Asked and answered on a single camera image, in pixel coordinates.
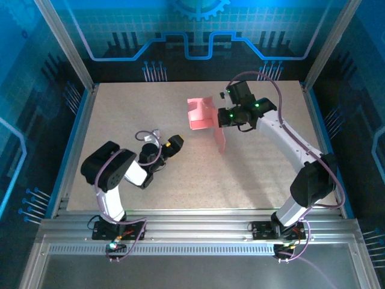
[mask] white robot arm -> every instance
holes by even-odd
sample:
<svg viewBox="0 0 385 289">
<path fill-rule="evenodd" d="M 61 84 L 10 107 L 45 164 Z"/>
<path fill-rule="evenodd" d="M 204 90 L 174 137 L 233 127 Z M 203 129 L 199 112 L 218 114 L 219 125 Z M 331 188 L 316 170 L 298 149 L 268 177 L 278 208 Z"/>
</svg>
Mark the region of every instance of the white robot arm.
<svg viewBox="0 0 385 289">
<path fill-rule="evenodd" d="M 126 218 L 119 194 L 119 183 L 124 178 L 131 184 L 145 189 L 153 180 L 153 174 L 165 165 L 165 162 L 178 153 L 183 146 L 183 139 L 174 135 L 166 144 L 153 141 L 151 137 L 144 137 L 145 144 L 139 155 L 139 162 L 135 161 L 136 153 L 108 141 L 96 152 L 90 155 L 82 164 L 81 173 L 87 182 L 94 186 L 96 176 L 103 165 L 110 163 L 101 172 L 98 179 L 97 199 L 102 211 L 101 217 L 110 224 L 117 224 Z"/>
<path fill-rule="evenodd" d="M 277 107 L 267 98 L 257 101 L 245 81 L 230 85 L 220 95 L 226 105 L 218 110 L 220 127 L 237 126 L 242 131 L 241 126 L 248 123 L 251 128 L 242 132 L 256 130 L 269 137 L 297 173 L 290 187 L 291 196 L 272 216 L 272 221 L 282 228 L 292 226 L 308 208 L 326 197 L 335 186 L 328 172 L 308 153 L 314 153 L 334 172 L 337 168 L 335 157 L 332 154 L 323 155 L 312 147 L 285 120 L 281 124 Z M 282 125 L 304 146 L 300 146 Z"/>
</svg>

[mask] purple cable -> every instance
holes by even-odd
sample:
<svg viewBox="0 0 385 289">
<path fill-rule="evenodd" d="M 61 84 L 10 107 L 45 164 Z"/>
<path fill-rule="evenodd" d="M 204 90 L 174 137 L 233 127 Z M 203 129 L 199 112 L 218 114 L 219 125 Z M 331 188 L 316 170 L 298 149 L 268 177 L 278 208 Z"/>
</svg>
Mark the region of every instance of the purple cable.
<svg viewBox="0 0 385 289">
<path fill-rule="evenodd" d="M 307 233 L 307 240 L 306 240 L 306 243 L 305 243 L 305 246 L 303 246 L 302 250 L 300 253 L 296 254 L 295 256 L 291 255 L 291 258 L 290 259 L 287 259 L 287 262 L 290 262 L 290 261 L 294 261 L 295 259 L 298 259 L 302 254 L 303 252 L 305 252 L 306 248 L 308 247 L 309 245 L 309 241 L 310 241 L 310 238 L 311 238 L 311 229 L 310 229 L 310 224 L 309 224 L 309 221 L 308 220 L 300 220 L 301 222 L 305 222 L 306 225 L 307 225 L 307 230 L 308 230 L 308 233 Z"/>
<path fill-rule="evenodd" d="M 150 134 L 150 135 L 152 135 L 152 136 L 155 138 L 155 140 L 156 140 L 156 142 L 157 142 L 157 144 L 158 144 L 158 146 L 159 146 L 159 151 L 158 151 L 158 154 L 156 155 L 155 159 L 152 160 L 151 162 L 146 163 L 146 164 L 138 163 L 138 165 L 141 166 L 141 167 L 150 166 L 150 165 L 152 165 L 152 164 L 155 164 L 156 161 L 161 157 L 161 154 L 162 154 L 162 146 L 161 146 L 161 143 L 160 143 L 160 141 L 159 141 L 159 138 L 154 134 L 153 131 L 138 131 L 138 132 L 135 134 L 135 139 L 138 140 L 138 141 L 144 141 L 144 138 L 138 138 L 138 134 L 143 134 L 143 133 L 145 133 L 145 134 Z"/>
<path fill-rule="evenodd" d="M 101 189 L 97 186 L 98 183 L 99 183 L 99 178 L 102 175 L 103 171 L 106 169 L 106 167 L 108 167 L 108 165 L 113 161 L 113 159 L 116 158 L 118 156 L 118 154 L 120 154 L 120 153 L 122 153 L 124 151 L 125 151 L 125 149 L 119 149 L 117 152 L 115 152 L 113 155 L 110 156 L 110 158 L 106 161 L 106 163 L 100 168 L 99 172 L 97 173 L 97 175 L 95 177 L 95 183 L 94 183 L 94 189 L 95 189 L 95 193 L 96 193 L 97 204 L 99 205 L 99 208 L 100 208 L 102 214 L 106 217 L 106 219 L 108 219 L 109 221 L 111 221 L 111 222 L 113 222 L 115 224 L 118 224 L 118 225 L 132 225 L 132 224 L 136 224 L 136 223 L 139 223 L 139 222 L 144 222 L 142 228 L 140 229 L 138 237 L 136 238 L 136 240 L 134 241 L 132 247 L 128 250 L 128 252 L 125 255 L 123 255 L 120 258 L 117 257 L 116 259 L 112 259 L 112 258 L 109 257 L 108 252 L 106 252 L 106 256 L 109 258 L 109 260 L 110 261 L 116 261 L 116 262 L 119 262 L 120 260 L 125 259 L 132 252 L 132 250 L 134 249 L 135 245 L 137 244 L 137 242 L 138 242 L 138 240 L 140 238 L 140 235 L 144 232 L 144 229 L 145 229 L 145 227 L 147 225 L 147 218 L 140 218 L 138 220 L 125 221 L 125 222 L 115 221 L 113 218 L 111 218 L 109 215 L 107 215 L 106 212 L 104 212 L 104 206 L 102 206 L 101 196 L 100 196 Z"/>
<path fill-rule="evenodd" d="M 292 254 L 287 253 L 287 252 L 280 252 L 280 254 L 292 256 Z M 338 289 L 338 287 L 334 285 L 334 283 L 329 279 L 329 277 L 326 276 L 326 274 L 320 268 L 318 268 L 318 266 L 316 266 L 314 263 L 310 262 L 309 260 L 307 260 L 307 259 L 305 259 L 303 257 L 298 257 L 298 259 L 303 261 L 303 262 L 305 262 L 305 263 L 307 263 L 308 265 L 312 266 L 316 271 L 318 271 L 319 274 L 322 275 L 322 277 L 324 277 L 326 279 L 326 281 L 329 283 L 329 285 L 332 288 Z"/>
<path fill-rule="evenodd" d="M 279 97 L 279 104 L 278 104 L 278 119 L 279 119 L 279 123 L 281 124 L 282 128 L 286 131 L 286 133 L 299 145 L 301 146 L 301 148 L 303 148 L 309 155 L 311 155 L 312 157 L 314 157 L 314 159 L 319 162 L 321 164 L 322 167 L 324 167 L 324 169 L 329 173 L 329 175 L 331 176 L 331 178 L 333 179 L 333 181 L 336 183 L 338 189 L 340 190 L 341 192 L 341 201 L 339 204 L 337 205 L 324 205 L 324 204 L 316 204 L 314 206 L 317 206 L 317 207 L 323 207 L 323 208 L 329 208 L 329 209 L 338 209 L 338 208 L 341 208 L 344 204 L 345 204 L 345 200 L 346 200 L 346 196 L 345 196 L 345 191 L 341 185 L 341 183 L 339 182 L 339 180 L 337 179 L 336 175 L 333 173 L 333 171 L 328 167 L 328 165 L 326 165 L 325 162 L 323 162 L 322 159 L 320 159 L 319 157 L 317 157 L 316 154 L 314 154 L 312 151 L 308 150 L 307 146 L 302 143 L 287 127 L 286 125 L 283 123 L 283 119 L 282 119 L 282 94 L 281 94 L 281 91 L 277 85 L 277 83 L 271 79 L 268 75 L 262 73 L 262 72 L 258 72 L 258 71 L 245 71 L 245 72 L 241 72 L 239 74 L 237 74 L 233 79 L 230 80 L 229 84 L 226 86 L 226 88 L 228 88 L 228 86 L 231 85 L 231 83 L 233 83 L 234 81 L 236 81 L 240 76 L 243 76 L 243 75 L 250 75 L 250 74 L 253 74 L 253 75 L 260 75 L 264 78 L 266 78 L 268 81 L 270 81 L 274 87 L 276 88 L 277 90 L 277 93 L 278 93 L 278 97 Z M 301 216 L 302 218 L 304 216 L 306 216 L 307 213 L 310 212 L 312 207 L 310 207 L 310 209 L 306 210 L 306 212 Z"/>
</svg>

